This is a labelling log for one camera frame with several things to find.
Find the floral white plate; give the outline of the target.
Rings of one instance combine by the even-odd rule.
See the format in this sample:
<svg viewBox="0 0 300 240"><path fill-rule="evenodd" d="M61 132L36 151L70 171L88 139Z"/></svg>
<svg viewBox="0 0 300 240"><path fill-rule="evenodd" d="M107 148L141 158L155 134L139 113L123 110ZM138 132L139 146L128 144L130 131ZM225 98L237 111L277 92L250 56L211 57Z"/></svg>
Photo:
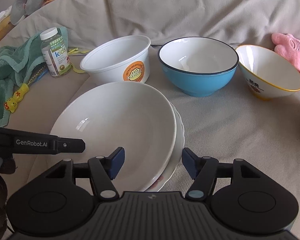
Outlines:
<svg viewBox="0 0 300 240"><path fill-rule="evenodd" d="M158 192L160 191L163 186L170 180L170 178L173 176L182 155L182 150L184 148L185 144L185 130L184 125L181 119L181 116L177 109L171 104L176 118L176 124L177 124L177 134L175 139L175 145L172 151L172 155L170 157L170 160L168 162L168 165L162 172L162 174L159 176L159 178L146 190L146 192Z"/></svg>

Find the plain white ceramic bowl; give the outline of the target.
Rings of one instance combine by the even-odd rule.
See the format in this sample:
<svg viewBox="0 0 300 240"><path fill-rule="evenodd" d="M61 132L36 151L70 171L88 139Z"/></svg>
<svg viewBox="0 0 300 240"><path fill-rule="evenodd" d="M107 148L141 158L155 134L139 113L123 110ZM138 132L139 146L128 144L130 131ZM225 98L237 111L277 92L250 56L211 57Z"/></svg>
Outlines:
<svg viewBox="0 0 300 240"><path fill-rule="evenodd" d="M118 192L145 191L170 161L177 121L171 103L160 91L144 83L122 81L79 96L58 117L51 134L82 139L85 151L50 155L48 167L63 159L85 163L122 147L125 161L114 186Z"/></svg>

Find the blue enamel bowl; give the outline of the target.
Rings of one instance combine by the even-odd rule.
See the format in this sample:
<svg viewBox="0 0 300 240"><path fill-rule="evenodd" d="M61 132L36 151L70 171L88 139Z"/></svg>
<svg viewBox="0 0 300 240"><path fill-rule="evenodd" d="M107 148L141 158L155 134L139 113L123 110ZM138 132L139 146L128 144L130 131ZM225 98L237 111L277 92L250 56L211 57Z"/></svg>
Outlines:
<svg viewBox="0 0 300 240"><path fill-rule="evenodd" d="M158 51L166 78L185 94L204 97L226 86L239 57L230 45L208 37L182 37Z"/></svg>

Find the white plastic tub bowl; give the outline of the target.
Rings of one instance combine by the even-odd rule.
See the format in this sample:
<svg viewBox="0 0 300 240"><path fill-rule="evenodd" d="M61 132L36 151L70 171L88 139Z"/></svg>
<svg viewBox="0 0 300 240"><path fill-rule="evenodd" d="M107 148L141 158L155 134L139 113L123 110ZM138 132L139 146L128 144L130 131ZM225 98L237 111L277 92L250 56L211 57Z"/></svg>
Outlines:
<svg viewBox="0 0 300 240"><path fill-rule="evenodd" d="M150 45L147 36L120 37L89 52L80 62L80 68L98 86L120 81L145 83L150 75Z"/></svg>

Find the white bowl yellow rim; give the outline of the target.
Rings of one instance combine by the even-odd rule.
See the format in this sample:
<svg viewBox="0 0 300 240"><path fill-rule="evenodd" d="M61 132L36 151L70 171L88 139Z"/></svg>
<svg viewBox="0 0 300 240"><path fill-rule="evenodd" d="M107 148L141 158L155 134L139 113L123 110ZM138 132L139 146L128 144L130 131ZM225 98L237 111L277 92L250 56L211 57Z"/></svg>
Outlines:
<svg viewBox="0 0 300 240"><path fill-rule="evenodd" d="M235 51L244 79L257 98L271 100L300 91L300 73L274 51L255 45L240 45Z"/></svg>

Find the yellow cat toy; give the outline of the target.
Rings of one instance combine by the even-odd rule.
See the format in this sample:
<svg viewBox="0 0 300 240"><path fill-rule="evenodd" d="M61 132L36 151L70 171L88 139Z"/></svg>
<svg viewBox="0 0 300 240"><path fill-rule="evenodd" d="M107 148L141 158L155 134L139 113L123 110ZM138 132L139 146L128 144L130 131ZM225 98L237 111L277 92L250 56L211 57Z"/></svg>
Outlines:
<svg viewBox="0 0 300 240"><path fill-rule="evenodd" d="M16 90L13 96L7 99L4 103L4 109L14 113L18 108L18 103L23 100L25 94L29 91L29 86L26 83L23 83L21 87Z"/></svg>

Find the green towel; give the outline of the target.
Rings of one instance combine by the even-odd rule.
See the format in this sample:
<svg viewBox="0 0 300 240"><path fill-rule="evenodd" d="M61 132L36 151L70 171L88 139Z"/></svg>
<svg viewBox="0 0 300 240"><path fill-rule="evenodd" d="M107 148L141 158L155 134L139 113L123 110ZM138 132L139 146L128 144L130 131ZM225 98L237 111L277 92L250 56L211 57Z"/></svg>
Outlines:
<svg viewBox="0 0 300 240"><path fill-rule="evenodd" d="M66 27L57 28L64 38L68 50ZM0 127L8 124L11 112L4 109L4 103L11 98L23 83L28 86L47 72L43 58L40 34L35 34L19 47L0 48Z"/></svg>

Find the vitamin gummy bottle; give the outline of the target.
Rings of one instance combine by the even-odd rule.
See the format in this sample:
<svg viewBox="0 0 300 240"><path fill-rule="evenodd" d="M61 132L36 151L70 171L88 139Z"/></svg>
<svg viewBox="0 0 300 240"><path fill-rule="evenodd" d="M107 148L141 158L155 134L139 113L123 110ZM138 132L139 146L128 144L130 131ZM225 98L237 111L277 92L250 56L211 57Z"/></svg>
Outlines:
<svg viewBox="0 0 300 240"><path fill-rule="evenodd" d="M41 51L52 77L66 74L71 67L64 38L56 27L40 34Z"/></svg>

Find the yellow ribbon loop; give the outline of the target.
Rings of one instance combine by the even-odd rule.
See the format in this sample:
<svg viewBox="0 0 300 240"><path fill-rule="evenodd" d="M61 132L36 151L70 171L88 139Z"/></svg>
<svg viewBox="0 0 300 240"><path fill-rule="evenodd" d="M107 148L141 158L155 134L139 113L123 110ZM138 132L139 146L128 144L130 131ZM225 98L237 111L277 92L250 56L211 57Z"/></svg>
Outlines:
<svg viewBox="0 0 300 240"><path fill-rule="evenodd" d="M79 48L69 48L68 55L69 56L85 56L90 52L90 50L80 50ZM84 74L85 71L81 70L81 68L76 68L75 64L71 62L72 70L77 74Z"/></svg>

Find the grey plush toy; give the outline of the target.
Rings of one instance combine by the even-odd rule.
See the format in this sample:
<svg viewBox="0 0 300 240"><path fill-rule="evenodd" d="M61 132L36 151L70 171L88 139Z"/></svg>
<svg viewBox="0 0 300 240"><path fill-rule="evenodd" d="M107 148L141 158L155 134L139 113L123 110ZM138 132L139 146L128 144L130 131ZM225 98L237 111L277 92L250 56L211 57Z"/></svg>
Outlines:
<svg viewBox="0 0 300 240"><path fill-rule="evenodd" d="M23 19L38 10L43 3L44 0L15 0L10 14L11 24L18 25Z"/></svg>

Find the pink plush toy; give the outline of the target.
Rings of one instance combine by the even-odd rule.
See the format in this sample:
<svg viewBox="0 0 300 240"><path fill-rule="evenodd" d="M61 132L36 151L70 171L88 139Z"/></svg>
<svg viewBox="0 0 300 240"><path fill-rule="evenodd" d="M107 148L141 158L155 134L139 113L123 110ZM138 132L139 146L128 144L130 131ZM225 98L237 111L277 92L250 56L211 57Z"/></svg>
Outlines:
<svg viewBox="0 0 300 240"><path fill-rule="evenodd" d="M300 39L292 34L273 33L274 51L289 61L300 72Z"/></svg>

